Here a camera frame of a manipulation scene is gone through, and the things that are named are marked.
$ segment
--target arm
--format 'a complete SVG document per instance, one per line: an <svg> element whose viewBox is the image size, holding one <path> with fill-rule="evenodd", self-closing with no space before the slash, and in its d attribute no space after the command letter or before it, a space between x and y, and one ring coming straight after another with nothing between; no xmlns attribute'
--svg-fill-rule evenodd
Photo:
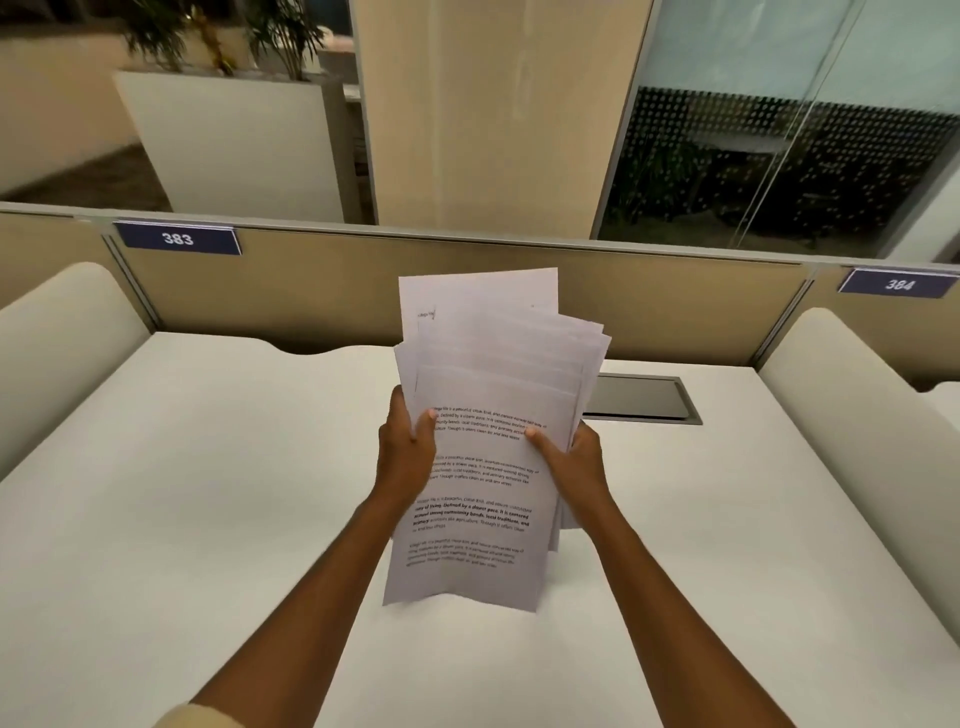
<svg viewBox="0 0 960 728"><path fill-rule="evenodd" d="M596 432L581 424L569 452L534 428L527 438L596 547L663 725L792 726L624 519L607 488Z"/></svg>
<svg viewBox="0 0 960 728"><path fill-rule="evenodd" d="M400 517L426 485L436 414L410 435L400 388L380 427L371 494L323 556L267 620L197 693L245 728L309 728L324 704L373 570Z"/></svg>

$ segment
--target desk surface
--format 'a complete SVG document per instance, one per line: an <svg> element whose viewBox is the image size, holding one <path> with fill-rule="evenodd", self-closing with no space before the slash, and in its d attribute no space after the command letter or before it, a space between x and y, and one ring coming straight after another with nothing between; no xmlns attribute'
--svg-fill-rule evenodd
<svg viewBox="0 0 960 728"><path fill-rule="evenodd" d="M921 397L960 429L960 381L942 381Z"/></svg>
<svg viewBox="0 0 960 728"><path fill-rule="evenodd" d="M611 489L799 725L946 726L960 649L751 369L681 376L704 424L596 422ZM149 725L263 620L369 490L392 353L155 334L0 484L0 724ZM659 725L603 572L566 531L535 615L381 607L318 725Z"/></svg>

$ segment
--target white planter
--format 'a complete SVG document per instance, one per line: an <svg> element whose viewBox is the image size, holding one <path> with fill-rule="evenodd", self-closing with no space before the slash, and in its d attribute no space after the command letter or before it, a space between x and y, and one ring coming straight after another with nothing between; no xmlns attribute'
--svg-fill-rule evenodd
<svg viewBox="0 0 960 728"><path fill-rule="evenodd" d="M338 78L144 70L115 81L174 211L361 222Z"/></svg>

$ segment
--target stack of paper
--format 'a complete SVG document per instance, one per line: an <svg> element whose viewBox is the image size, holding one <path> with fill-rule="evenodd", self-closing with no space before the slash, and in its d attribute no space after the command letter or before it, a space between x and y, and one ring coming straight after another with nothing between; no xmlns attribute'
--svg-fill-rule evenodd
<svg viewBox="0 0 960 728"><path fill-rule="evenodd" d="M384 604L456 594L536 611L564 509L523 431L569 447L610 337L558 313L556 268L399 287L400 384L411 422L437 411L437 457L394 534Z"/></svg>

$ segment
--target blue number plate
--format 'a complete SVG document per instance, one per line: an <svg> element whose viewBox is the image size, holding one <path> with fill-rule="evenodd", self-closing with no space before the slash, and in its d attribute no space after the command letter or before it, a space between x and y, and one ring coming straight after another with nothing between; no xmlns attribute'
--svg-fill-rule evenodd
<svg viewBox="0 0 960 728"><path fill-rule="evenodd" d="M240 255L240 243L233 228L213 225L168 225L141 220L113 223L128 248L186 253Z"/></svg>
<svg viewBox="0 0 960 728"><path fill-rule="evenodd" d="M884 271L879 268L854 268L840 284L840 293L868 293L875 296L910 296L915 299L940 299L958 276L950 273Z"/></svg>

